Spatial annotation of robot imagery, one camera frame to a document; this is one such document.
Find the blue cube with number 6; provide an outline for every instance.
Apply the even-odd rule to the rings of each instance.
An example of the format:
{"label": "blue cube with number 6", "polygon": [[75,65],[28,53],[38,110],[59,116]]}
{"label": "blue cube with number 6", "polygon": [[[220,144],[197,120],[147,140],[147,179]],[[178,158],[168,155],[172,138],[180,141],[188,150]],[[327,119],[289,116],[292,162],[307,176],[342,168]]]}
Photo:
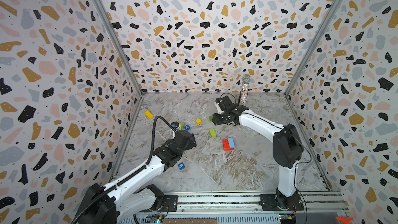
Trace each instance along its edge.
{"label": "blue cube with number 6", "polygon": [[180,170],[182,170],[183,168],[185,168],[184,163],[179,163],[178,167],[180,168]]}

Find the side wall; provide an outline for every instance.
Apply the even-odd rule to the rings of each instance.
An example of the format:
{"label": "side wall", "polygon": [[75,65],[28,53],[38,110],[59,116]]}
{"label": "side wall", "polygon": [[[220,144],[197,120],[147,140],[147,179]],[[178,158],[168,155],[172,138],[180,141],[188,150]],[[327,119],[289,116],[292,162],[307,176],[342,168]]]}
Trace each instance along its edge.
{"label": "side wall", "polygon": [[0,220],[70,222],[136,100],[91,0],[0,0]]}
{"label": "side wall", "polygon": [[103,0],[143,91],[284,91],[333,0]]}
{"label": "side wall", "polygon": [[397,7],[344,0],[288,96],[356,223],[398,219]]}

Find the yellow cube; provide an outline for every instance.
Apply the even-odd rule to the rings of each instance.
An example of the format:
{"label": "yellow cube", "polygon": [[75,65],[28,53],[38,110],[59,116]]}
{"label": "yellow cube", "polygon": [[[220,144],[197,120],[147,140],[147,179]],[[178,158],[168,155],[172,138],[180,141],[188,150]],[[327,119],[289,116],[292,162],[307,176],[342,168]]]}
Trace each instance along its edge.
{"label": "yellow cube", "polygon": [[153,118],[152,113],[151,113],[150,111],[148,111],[148,110],[145,112],[145,115],[146,115],[149,119]]}

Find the lime green block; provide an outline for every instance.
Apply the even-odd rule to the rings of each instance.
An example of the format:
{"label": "lime green block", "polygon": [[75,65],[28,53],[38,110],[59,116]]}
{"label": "lime green block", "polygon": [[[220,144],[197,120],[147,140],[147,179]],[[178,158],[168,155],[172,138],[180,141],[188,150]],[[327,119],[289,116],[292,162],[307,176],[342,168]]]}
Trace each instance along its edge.
{"label": "lime green block", "polygon": [[209,131],[210,131],[210,134],[211,134],[211,136],[212,136],[213,138],[217,137],[216,132],[214,131],[213,128],[210,128]]}

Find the microphone head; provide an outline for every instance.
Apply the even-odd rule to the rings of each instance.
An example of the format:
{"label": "microphone head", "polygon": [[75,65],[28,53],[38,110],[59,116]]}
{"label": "microphone head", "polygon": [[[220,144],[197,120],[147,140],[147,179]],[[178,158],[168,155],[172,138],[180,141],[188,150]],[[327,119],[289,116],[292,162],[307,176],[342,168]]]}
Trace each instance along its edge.
{"label": "microphone head", "polygon": [[248,75],[248,74],[243,75],[243,77],[242,77],[243,84],[249,84],[250,80],[251,80],[250,75]]}

